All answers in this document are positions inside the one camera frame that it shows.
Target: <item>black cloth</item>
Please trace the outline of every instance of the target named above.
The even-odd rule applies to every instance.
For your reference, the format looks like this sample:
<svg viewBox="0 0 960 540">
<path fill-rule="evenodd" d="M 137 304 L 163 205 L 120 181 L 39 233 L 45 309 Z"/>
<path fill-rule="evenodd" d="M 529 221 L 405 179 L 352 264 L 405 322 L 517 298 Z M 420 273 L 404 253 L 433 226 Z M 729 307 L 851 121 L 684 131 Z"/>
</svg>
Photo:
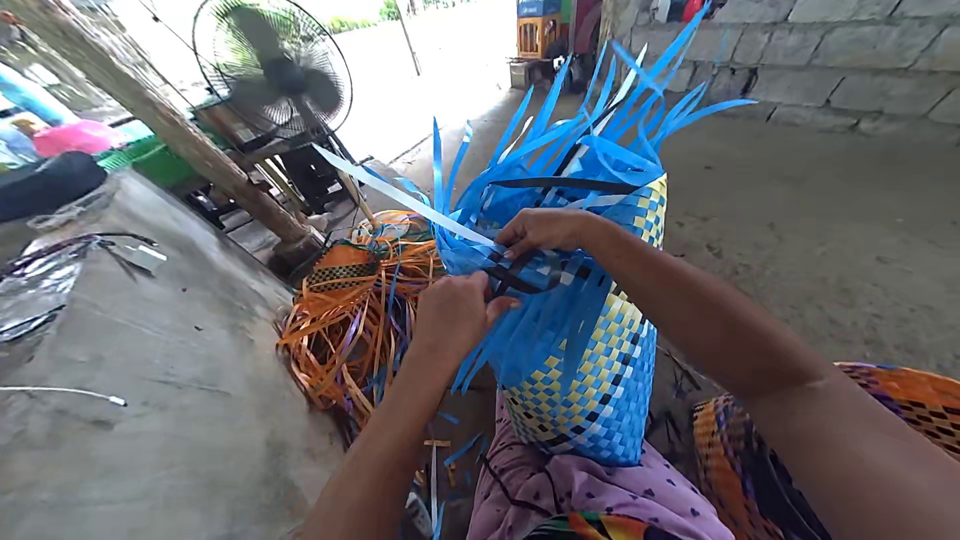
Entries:
<svg viewBox="0 0 960 540">
<path fill-rule="evenodd" d="M 67 152 L 0 174 L 0 223 L 52 213 L 107 179 L 93 157 Z"/>
</svg>

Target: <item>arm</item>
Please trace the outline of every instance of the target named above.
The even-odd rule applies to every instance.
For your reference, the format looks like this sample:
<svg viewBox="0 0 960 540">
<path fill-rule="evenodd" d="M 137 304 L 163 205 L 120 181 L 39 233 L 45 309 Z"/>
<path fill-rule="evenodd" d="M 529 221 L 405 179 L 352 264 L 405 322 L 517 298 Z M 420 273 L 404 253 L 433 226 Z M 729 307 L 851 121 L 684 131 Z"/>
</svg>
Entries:
<svg viewBox="0 0 960 540">
<path fill-rule="evenodd" d="M 396 538 L 433 418 L 460 362 L 517 301 L 489 304 L 487 275 L 442 278 L 420 295 L 417 330 L 401 368 L 343 464 L 324 486 L 300 538 Z"/>
<path fill-rule="evenodd" d="M 588 251 L 743 402 L 835 538 L 955 537 L 960 464 L 732 287 L 585 211 L 524 210 L 497 242 Z"/>
</svg>

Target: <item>concrete floor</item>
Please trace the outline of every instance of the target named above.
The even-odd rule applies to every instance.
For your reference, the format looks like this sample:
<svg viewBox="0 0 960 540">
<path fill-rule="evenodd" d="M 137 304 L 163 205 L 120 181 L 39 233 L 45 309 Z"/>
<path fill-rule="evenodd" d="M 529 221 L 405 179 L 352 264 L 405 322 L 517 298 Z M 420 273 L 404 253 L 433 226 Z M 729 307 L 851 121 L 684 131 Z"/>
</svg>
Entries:
<svg viewBox="0 0 960 540">
<path fill-rule="evenodd" d="M 275 354 L 291 294 L 253 257 L 141 178 L 58 234 L 130 231 L 169 259 L 128 274 L 94 250 L 31 356 L 0 349 L 4 538 L 282 538 L 342 448 Z"/>
</svg>

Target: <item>pink bag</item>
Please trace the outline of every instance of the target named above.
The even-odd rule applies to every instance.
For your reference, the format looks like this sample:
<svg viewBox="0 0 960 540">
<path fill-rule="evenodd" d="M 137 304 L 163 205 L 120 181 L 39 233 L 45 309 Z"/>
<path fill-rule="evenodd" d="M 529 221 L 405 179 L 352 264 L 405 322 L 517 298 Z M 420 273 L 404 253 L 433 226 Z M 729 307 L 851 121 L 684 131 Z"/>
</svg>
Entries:
<svg viewBox="0 0 960 540">
<path fill-rule="evenodd" d="M 124 135 L 93 120 L 47 128 L 34 135 L 36 152 L 45 158 L 77 150 L 91 156 L 105 152 L 125 141 Z"/>
</svg>

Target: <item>orange crate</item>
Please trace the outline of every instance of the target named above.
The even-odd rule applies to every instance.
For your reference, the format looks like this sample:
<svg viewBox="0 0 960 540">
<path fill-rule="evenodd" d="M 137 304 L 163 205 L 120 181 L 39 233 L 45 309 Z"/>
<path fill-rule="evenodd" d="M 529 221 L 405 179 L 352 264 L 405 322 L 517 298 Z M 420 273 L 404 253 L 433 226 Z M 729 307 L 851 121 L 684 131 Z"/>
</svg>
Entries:
<svg viewBox="0 0 960 540">
<path fill-rule="evenodd" d="M 516 20 L 516 55 L 541 59 L 546 48 L 560 36 L 560 14 L 521 17 Z"/>
</svg>

